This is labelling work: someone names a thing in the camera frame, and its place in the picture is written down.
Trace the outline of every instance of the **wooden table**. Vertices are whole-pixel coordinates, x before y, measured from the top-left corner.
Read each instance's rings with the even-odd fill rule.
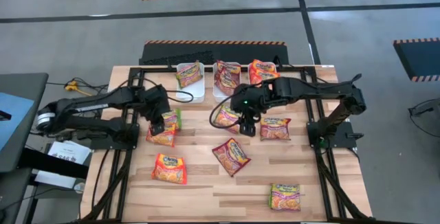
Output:
[[[113,68],[109,89],[117,87],[129,75],[129,66]],[[316,66],[318,77],[336,82],[333,66]],[[282,76],[299,78],[299,73],[282,73]],[[166,89],[176,89],[174,73],[147,73],[146,78],[163,84]],[[141,128],[137,148],[133,151],[122,221],[323,221],[326,219],[318,169],[314,152],[309,147],[306,132],[308,122],[304,101],[286,107],[270,109],[267,117],[291,118],[289,132],[291,141],[260,141],[259,135],[246,137],[233,135],[225,130],[211,127],[208,117],[217,105],[212,96],[212,73],[206,72],[206,94],[201,104],[180,104],[170,100],[172,108],[182,110],[182,130],[177,134],[175,147],[154,145],[146,142],[149,123],[140,118]],[[242,73],[244,82],[248,74]],[[338,101],[324,101],[326,115],[338,105]],[[315,117],[319,117],[312,104]],[[102,118],[120,116],[115,109],[103,111]],[[251,158],[234,177],[221,167],[212,149],[235,138]],[[369,200],[357,158],[345,148],[333,150],[340,184],[351,200],[366,215],[371,215]],[[188,171],[185,186],[151,179],[155,157],[158,153],[183,157]],[[96,182],[104,151],[95,151],[91,158],[81,212],[91,209],[91,195]],[[98,182],[96,201],[102,196],[109,182],[113,151],[104,163]],[[299,183],[301,191],[300,212],[277,212],[268,208],[270,183]],[[119,190],[115,191],[111,215],[116,213]],[[333,215],[337,205],[329,185]]]

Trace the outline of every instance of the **gray floor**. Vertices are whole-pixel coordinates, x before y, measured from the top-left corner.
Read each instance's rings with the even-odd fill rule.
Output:
[[[305,0],[308,6],[426,3],[439,0]],[[123,14],[237,8],[298,7],[298,0],[0,0],[0,18]],[[368,111],[353,117],[362,172],[373,214],[390,221],[438,223],[440,141],[418,131],[407,108],[439,97],[440,83],[409,81],[392,41],[439,36],[440,8],[310,12],[322,64],[339,79],[357,73]],[[285,41],[290,62],[312,64],[299,12],[110,21],[0,24],[0,73],[49,73],[49,81],[74,76],[108,82],[113,65],[136,65],[148,39]],[[48,86],[42,104],[77,97]],[[433,117],[421,120],[435,132]],[[31,137],[42,148],[46,139]],[[41,201],[35,223],[71,221],[78,199]]]

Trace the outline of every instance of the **noodle package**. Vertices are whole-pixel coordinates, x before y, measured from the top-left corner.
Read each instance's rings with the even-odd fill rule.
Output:
[[[203,77],[198,60],[191,65],[185,66],[176,73],[176,79],[181,89],[201,80]]]
[[[212,149],[212,152],[231,177],[250,161],[240,144],[233,138]]]
[[[218,126],[228,126],[234,124],[238,119],[239,119],[239,114],[231,110],[230,107],[223,105],[221,106],[220,111],[218,112],[217,116],[214,119],[214,124]],[[240,130],[240,126],[236,124],[230,128],[227,128],[226,130],[231,133],[238,134]]]
[[[289,123],[290,118],[266,117],[261,118],[260,136],[265,139],[290,140]]]
[[[157,154],[152,179],[168,181],[171,183],[186,184],[186,167],[184,158],[176,158]]]
[[[273,210],[301,211],[300,186],[272,184],[269,207]]]

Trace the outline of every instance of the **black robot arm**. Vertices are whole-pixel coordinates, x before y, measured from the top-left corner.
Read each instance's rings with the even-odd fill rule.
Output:
[[[241,84],[234,90],[230,106],[241,113],[240,133],[255,136],[255,123],[260,122],[261,114],[272,107],[298,100],[340,100],[333,113],[319,121],[319,134],[331,137],[337,126],[351,114],[358,115],[366,109],[362,92],[353,85],[360,76],[341,83],[308,83],[297,78],[280,77],[264,80],[260,87]]]
[[[164,131],[162,114],[170,111],[168,95],[161,85],[148,90],[144,87],[118,87],[99,96],[51,102],[37,112],[36,128],[44,135],[59,133],[66,128],[102,131],[110,136],[126,133],[128,127],[121,117],[97,120],[74,115],[105,108],[134,109],[151,122],[150,130],[153,135]]]

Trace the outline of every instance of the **white bowl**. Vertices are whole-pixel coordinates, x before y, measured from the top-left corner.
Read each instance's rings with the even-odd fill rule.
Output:
[[[191,65],[194,63],[180,63],[177,65],[177,70],[184,68],[187,65]],[[197,82],[192,83],[191,85],[180,88],[179,83],[177,84],[178,91],[185,91],[191,93],[194,96],[194,99],[190,103],[202,103],[205,100],[205,65],[203,63],[200,64],[200,72],[203,78]],[[181,101],[189,101],[191,96],[185,93],[176,93],[176,98]]]
[[[236,63],[236,62],[228,62],[228,63],[233,63],[233,64],[235,64],[235,65],[240,66],[240,64],[239,64],[239,63]],[[212,66],[212,77],[213,77],[213,78],[214,78],[214,76],[215,76],[215,72],[217,72],[217,63],[215,63],[215,64]],[[226,99],[227,97],[229,97],[229,96],[227,96],[224,92],[222,92],[222,91],[221,91],[221,90],[215,85],[215,80],[212,81],[212,87],[213,87],[212,94],[213,94],[214,99],[215,99],[215,101],[216,101],[217,103],[220,103],[220,102],[222,102],[224,99]]]

